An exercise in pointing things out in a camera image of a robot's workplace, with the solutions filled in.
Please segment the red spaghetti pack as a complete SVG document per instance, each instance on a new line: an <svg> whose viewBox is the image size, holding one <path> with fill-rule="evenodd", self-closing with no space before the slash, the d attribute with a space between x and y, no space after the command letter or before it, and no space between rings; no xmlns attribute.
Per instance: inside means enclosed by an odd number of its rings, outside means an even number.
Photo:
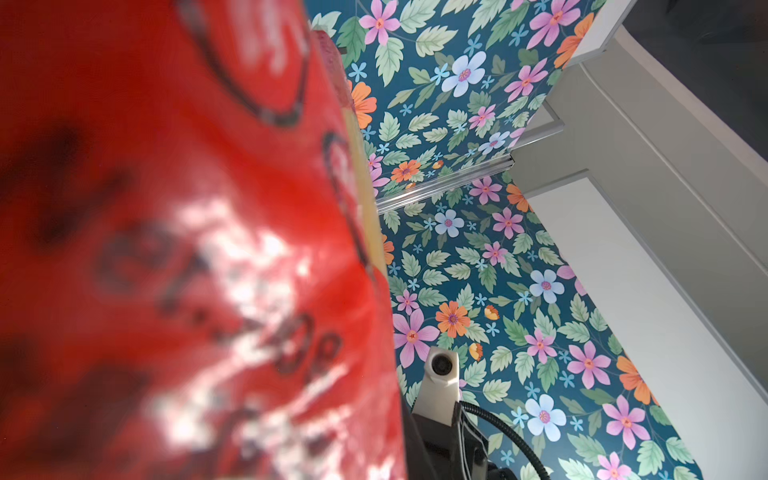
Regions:
<svg viewBox="0 0 768 480"><path fill-rule="evenodd" d="M389 289L300 1L1 5L1 475L403 479Z"/></svg>

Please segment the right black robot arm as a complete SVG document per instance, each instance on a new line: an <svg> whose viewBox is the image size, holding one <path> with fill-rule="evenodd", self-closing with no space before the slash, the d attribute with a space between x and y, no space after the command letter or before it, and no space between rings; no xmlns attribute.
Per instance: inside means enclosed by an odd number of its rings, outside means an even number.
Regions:
<svg viewBox="0 0 768 480"><path fill-rule="evenodd" d="M528 443L498 416L479 406L459 401L449 423L414 414L401 403L405 459L409 479L514 479L511 469L490 460L489 439L468 418L474 415L490 425L527 458L537 479L550 477Z"/></svg>

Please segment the white two-tier shelf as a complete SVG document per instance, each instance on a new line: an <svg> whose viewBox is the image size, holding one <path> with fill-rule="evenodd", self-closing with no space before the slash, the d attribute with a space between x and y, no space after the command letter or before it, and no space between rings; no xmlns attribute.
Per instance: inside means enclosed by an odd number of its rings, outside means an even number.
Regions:
<svg viewBox="0 0 768 480"><path fill-rule="evenodd" d="M514 178L707 479L767 475L767 5L638 1Z"/></svg>

